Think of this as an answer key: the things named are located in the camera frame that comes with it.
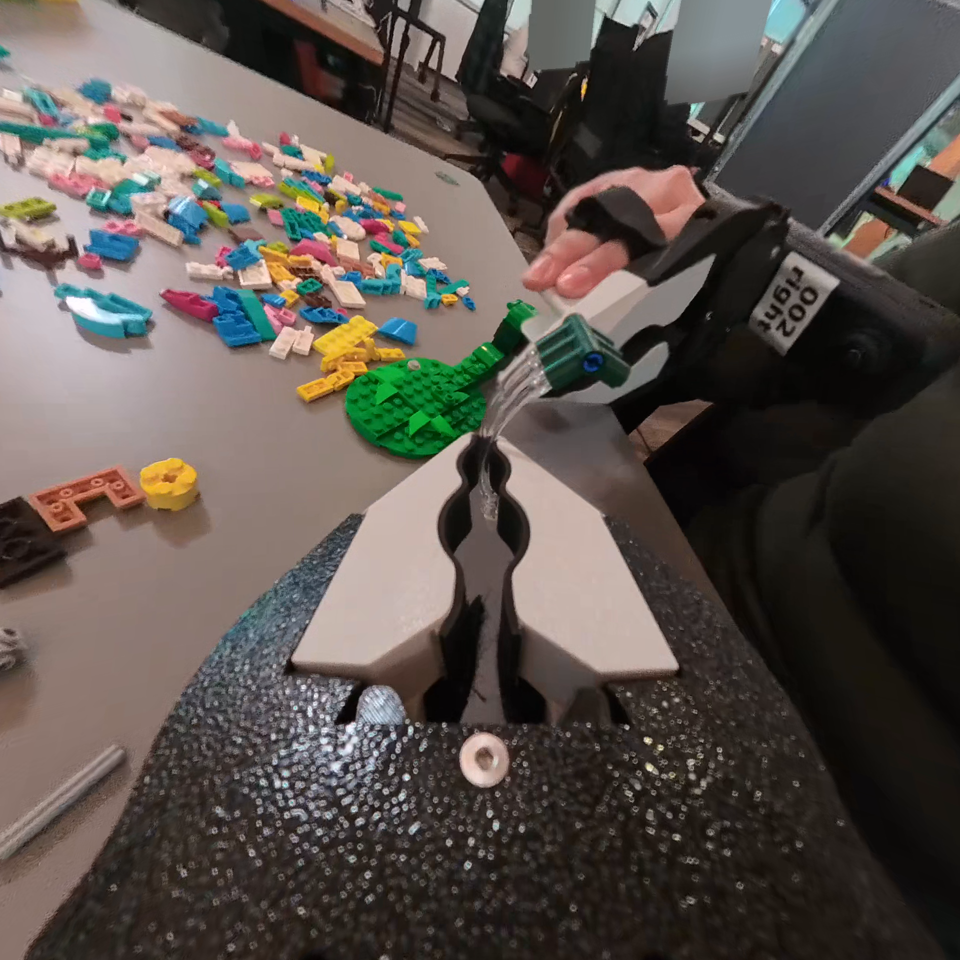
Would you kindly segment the grey desk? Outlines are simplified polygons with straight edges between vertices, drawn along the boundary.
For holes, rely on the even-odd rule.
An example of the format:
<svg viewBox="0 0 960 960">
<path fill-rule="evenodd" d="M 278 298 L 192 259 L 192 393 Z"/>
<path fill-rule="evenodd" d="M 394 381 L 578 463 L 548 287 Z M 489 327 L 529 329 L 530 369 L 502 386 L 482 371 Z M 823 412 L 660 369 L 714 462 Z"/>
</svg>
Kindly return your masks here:
<svg viewBox="0 0 960 960">
<path fill-rule="evenodd" d="M 102 78 L 183 112 L 279 132 L 334 154 L 358 179 L 401 193 L 428 225 L 430 254 L 472 281 L 477 311 L 441 317 L 380 300 L 367 317 L 419 325 L 428 357 L 457 362 L 523 295 L 524 258 L 473 177 L 105 2 L 2 4 L 2 45 L 31 81 Z M 341 522 L 415 466 L 356 437 L 342 399 L 306 405 L 316 361 L 231 349 L 158 294 L 189 287 L 193 258 L 147 238 L 102 286 L 154 310 L 150 336 L 87 337 L 52 294 L 57 276 L 4 260 L 2 499 L 120 465 L 168 457 L 198 470 L 198 502 L 178 512 L 96 501 L 70 552 L 2 590 L 2 625 L 28 662 L 2 677 L 2 828 L 103 750 L 128 762 L 17 857 L 2 864 L 2 958 L 23 957 L 117 824 L 150 747 L 195 671 L 258 597 Z"/>
</svg>

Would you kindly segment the grey partition panel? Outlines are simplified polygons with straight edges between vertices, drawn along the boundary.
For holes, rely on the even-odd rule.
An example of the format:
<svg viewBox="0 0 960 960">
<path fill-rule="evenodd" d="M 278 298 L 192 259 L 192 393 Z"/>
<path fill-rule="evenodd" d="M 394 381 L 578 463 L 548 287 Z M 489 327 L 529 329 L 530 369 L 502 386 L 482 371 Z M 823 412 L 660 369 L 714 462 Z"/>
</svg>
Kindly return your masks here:
<svg viewBox="0 0 960 960">
<path fill-rule="evenodd" d="M 958 2 L 821 2 L 711 172 L 827 233 L 958 96 Z"/>
</svg>

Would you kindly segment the pile of colourful bricks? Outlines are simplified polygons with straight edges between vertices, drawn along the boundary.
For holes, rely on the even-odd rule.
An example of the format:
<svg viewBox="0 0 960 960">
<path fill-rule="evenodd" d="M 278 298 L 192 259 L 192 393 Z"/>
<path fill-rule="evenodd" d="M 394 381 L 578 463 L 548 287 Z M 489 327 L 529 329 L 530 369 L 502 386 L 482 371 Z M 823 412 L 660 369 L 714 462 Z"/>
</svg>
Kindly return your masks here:
<svg viewBox="0 0 960 960">
<path fill-rule="evenodd" d="M 2 163 L 46 188 L 2 198 L 2 258 L 47 274 L 79 330 L 152 334 L 159 309 L 104 283 L 158 247 L 184 283 L 157 286 L 162 306 L 226 349 L 303 367 L 304 404 L 405 359 L 416 372 L 414 306 L 435 319 L 477 311 L 473 285 L 424 249 L 427 223 L 401 194 L 338 173 L 287 133 L 258 142 L 136 86 L 56 88 L 12 71 Z"/>
</svg>

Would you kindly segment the black brick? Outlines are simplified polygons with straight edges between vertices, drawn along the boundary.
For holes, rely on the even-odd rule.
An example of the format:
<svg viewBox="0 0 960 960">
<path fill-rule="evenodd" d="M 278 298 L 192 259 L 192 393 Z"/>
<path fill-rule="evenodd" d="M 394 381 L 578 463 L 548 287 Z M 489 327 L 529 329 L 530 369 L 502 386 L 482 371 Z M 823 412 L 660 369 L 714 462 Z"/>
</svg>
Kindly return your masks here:
<svg viewBox="0 0 960 960">
<path fill-rule="evenodd" d="M 22 497 L 1 504 L 1 588 L 65 560 L 67 551 L 40 514 Z"/>
</svg>

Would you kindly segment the person's dark jacket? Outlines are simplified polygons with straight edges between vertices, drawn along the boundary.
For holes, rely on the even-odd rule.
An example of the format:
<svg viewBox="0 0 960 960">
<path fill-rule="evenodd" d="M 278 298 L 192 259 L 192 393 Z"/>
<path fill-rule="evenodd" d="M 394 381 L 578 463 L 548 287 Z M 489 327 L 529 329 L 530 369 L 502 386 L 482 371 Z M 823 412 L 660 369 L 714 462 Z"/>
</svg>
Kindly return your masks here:
<svg viewBox="0 0 960 960">
<path fill-rule="evenodd" d="M 891 412 L 710 410 L 647 461 L 948 958 L 959 927 L 959 373 Z"/>
</svg>

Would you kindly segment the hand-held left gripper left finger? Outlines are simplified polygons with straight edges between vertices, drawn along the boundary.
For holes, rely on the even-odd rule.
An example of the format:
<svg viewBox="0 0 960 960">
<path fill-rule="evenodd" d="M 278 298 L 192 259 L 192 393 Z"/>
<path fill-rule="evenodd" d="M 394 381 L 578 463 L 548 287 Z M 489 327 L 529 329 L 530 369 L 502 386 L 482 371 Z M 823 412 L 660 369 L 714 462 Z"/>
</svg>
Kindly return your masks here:
<svg viewBox="0 0 960 960">
<path fill-rule="evenodd" d="M 294 653 L 295 672 L 388 687 L 408 714 L 461 720 L 485 603 L 456 556 L 473 527 L 474 434 L 455 440 L 364 513 Z"/>
</svg>

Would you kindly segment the yellow round brick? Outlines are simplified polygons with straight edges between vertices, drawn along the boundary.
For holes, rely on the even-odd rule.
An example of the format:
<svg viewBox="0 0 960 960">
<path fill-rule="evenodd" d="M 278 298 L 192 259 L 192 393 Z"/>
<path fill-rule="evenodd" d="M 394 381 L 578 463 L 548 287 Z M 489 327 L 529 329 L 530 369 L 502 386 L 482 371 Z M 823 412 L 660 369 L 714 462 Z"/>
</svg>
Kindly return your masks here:
<svg viewBox="0 0 960 960">
<path fill-rule="evenodd" d="M 147 505 L 158 511 L 184 510 L 200 496 L 196 468 L 180 458 L 152 462 L 142 467 L 139 485 Z"/>
</svg>

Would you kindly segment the brown angled plate brick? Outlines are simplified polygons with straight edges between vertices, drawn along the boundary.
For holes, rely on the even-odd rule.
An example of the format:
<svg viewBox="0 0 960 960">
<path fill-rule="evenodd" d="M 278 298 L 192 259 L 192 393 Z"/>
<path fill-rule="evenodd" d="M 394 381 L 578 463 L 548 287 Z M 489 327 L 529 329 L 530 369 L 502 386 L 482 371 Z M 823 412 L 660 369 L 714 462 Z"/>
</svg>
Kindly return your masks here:
<svg viewBox="0 0 960 960">
<path fill-rule="evenodd" d="M 57 535 L 86 527 L 89 519 L 84 508 L 105 499 L 118 511 L 126 511 L 146 502 L 146 493 L 138 483 L 116 465 L 54 486 L 38 490 L 28 497 L 48 528 Z"/>
</svg>

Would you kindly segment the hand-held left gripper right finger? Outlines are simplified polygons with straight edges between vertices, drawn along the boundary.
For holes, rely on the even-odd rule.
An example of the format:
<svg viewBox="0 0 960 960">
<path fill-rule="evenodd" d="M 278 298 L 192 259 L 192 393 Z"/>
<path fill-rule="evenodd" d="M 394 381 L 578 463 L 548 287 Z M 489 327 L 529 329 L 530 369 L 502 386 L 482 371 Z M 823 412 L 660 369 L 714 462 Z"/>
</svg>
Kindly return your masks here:
<svg viewBox="0 0 960 960">
<path fill-rule="evenodd" d="M 517 448 L 499 450 L 499 536 L 511 553 L 499 628 L 508 721 L 562 715 L 580 690 L 678 675 L 606 516 Z"/>
</svg>

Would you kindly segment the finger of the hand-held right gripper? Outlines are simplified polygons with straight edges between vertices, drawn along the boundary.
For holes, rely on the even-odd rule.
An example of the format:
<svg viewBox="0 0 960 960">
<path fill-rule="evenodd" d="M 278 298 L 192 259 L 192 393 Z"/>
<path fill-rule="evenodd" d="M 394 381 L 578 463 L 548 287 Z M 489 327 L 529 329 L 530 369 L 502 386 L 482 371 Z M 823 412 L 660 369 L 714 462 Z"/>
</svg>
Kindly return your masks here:
<svg viewBox="0 0 960 960">
<path fill-rule="evenodd" d="M 668 358 L 669 346 L 664 341 L 646 349 L 630 366 L 615 347 L 593 347 L 574 366 L 579 378 L 556 391 L 555 398 L 586 406 L 611 406 L 651 385 L 664 371 Z"/>
<path fill-rule="evenodd" d="M 709 254 L 658 282 L 618 270 L 579 298 L 563 297 L 555 290 L 544 292 L 548 312 L 522 323 L 526 342 L 521 353 L 532 354 L 536 342 L 575 314 L 620 350 L 642 330 L 677 330 L 679 337 L 697 334 L 712 322 L 709 299 L 717 258 L 716 253 Z"/>
</svg>

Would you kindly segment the person's right hand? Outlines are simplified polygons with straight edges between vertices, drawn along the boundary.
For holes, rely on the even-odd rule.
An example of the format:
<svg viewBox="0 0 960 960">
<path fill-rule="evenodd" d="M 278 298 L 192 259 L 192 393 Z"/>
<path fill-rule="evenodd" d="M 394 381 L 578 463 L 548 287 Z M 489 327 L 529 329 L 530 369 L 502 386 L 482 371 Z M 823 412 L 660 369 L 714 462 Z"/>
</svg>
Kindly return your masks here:
<svg viewBox="0 0 960 960">
<path fill-rule="evenodd" d="M 533 292 L 554 290 L 564 299 L 577 300 L 626 268 L 629 251 L 621 242 L 601 243 L 567 221 L 567 214 L 583 199 L 611 188 L 626 187 L 642 198 L 665 238 L 673 240 L 705 201 L 696 172 L 696 167 L 683 165 L 659 171 L 631 167 L 600 174 L 575 187 L 550 215 L 543 249 L 523 274 L 523 286 Z"/>
</svg>

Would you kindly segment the dark green brick clear tubes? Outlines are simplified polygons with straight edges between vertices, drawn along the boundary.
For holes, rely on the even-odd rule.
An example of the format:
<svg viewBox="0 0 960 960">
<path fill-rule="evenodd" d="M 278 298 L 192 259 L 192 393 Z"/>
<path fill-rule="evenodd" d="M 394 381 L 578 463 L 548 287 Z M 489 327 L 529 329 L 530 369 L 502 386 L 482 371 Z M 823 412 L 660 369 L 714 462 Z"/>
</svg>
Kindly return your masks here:
<svg viewBox="0 0 960 960">
<path fill-rule="evenodd" d="M 498 374 L 479 428 L 479 503 L 487 523 L 498 519 L 499 494 L 493 479 L 497 440 L 526 405 L 581 392 L 595 383 L 624 384 L 631 367 L 614 342 L 590 326 L 580 314 L 569 314 L 558 326 L 529 342 Z"/>
</svg>

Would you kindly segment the small grey ribbed rod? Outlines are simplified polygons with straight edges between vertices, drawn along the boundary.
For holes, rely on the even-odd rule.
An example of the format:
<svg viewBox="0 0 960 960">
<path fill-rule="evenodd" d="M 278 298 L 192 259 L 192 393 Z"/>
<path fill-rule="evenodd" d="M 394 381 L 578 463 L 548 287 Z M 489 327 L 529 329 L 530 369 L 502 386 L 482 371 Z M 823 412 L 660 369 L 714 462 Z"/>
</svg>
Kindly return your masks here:
<svg viewBox="0 0 960 960">
<path fill-rule="evenodd" d="M 73 808 L 104 779 L 114 774 L 127 760 L 126 750 L 111 745 L 75 774 L 72 774 L 52 793 L 29 809 L 18 820 L 2 830 L 1 861 L 15 857 L 40 833 Z"/>
</svg>

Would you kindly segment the black office chair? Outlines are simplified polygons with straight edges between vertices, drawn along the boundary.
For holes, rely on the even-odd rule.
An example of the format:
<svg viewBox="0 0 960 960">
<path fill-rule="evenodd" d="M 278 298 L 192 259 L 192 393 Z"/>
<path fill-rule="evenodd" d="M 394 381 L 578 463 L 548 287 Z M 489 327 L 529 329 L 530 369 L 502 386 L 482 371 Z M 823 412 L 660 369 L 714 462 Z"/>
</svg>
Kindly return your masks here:
<svg viewBox="0 0 960 960">
<path fill-rule="evenodd" d="M 508 213 L 516 215 L 521 200 L 542 198 L 557 126 L 581 100 L 589 64 L 531 73 L 522 50 L 520 78 L 505 75 L 508 8 L 508 2 L 482 2 L 455 74 L 468 114 L 458 132 L 477 134 L 480 152 L 445 158 L 467 163 L 483 183 L 497 180 L 507 193 Z"/>
</svg>

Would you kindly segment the wooden work table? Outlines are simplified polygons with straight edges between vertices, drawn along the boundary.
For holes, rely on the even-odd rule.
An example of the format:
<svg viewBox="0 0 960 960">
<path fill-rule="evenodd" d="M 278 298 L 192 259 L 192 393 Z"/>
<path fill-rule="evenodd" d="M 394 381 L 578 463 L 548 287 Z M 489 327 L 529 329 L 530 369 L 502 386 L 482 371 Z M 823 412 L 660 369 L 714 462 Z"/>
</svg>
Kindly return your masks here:
<svg viewBox="0 0 960 960">
<path fill-rule="evenodd" d="M 364 12 L 362 2 L 260 1 L 260 6 L 373 66 L 383 66 L 383 45 L 375 22 Z"/>
</svg>

